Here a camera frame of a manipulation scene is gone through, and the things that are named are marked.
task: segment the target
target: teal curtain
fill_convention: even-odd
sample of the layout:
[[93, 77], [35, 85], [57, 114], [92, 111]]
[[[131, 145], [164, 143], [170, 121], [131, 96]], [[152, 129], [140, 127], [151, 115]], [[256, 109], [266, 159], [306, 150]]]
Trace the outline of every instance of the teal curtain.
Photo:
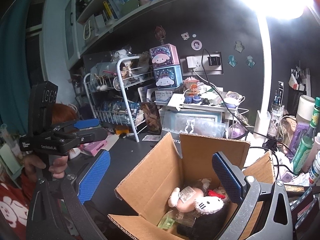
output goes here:
[[9, 132], [28, 131], [30, 84], [26, 63], [26, 21], [31, 0], [15, 0], [0, 25], [0, 116]]

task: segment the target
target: glass bottle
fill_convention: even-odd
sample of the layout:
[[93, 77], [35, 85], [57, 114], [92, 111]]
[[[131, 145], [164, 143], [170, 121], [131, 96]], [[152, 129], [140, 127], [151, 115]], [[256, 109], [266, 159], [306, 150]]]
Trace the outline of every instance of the glass bottle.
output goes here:
[[320, 113], [320, 98], [316, 98], [315, 108], [313, 109], [312, 118], [310, 121], [310, 125], [308, 130], [304, 133], [301, 138], [301, 142], [297, 149], [297, 152], [293, 158], [293, 172], [296, 174], [300, 173], [302, 166], [304, 165], [313, 143], [315, 141], [315, 133], [316, 127], [318, 125], [319, 120], [319, 113]]

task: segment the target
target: pink box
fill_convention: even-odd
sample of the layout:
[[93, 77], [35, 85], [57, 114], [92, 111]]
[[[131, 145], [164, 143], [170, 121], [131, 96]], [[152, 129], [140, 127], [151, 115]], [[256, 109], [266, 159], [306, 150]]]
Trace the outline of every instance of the pink box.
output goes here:
[[107, 145], [106, 140], [88, 143], [88, 144], [82, 144], [80, 145], [80, 150], [89, 155], [96, 156], [97, 153], [106, 145]]
[[177, 49], [171, 44], [150, 49], [150, 56], [153, 68], [180, 64]]

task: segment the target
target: black mesh pen holder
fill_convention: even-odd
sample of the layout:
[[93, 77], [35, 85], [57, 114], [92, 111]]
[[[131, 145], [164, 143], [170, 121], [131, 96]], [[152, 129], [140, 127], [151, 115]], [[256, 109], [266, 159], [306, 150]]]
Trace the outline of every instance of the black mesh pen holder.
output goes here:
[[297, 115], [299, 98], [302, 95], [306, 95], [306, 92], [300, 91], [300, 90], [294, 90], [293, 88], [289, 87], [287, 111], [290, 115], [294, 115], [294, 116]]

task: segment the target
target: white bottle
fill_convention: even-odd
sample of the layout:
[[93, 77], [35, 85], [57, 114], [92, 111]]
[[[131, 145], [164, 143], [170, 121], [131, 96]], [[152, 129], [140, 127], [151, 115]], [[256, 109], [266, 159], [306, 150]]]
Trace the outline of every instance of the white bottle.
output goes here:
[[316, 155], [316, 158], [309, 170], [310, 186], [315, 185], [318, 179], [320, 179], [320, 152]]
[[314, 159], [316, 158], [318, 151], [320, 151], [320, 132], [315, 137], [315, 142], [313, 144], [313, 147], [307, 157], [306, 162], [302, 166], [303, 172], [307, 173], [309, 171], [311, 165], [313, 164]]

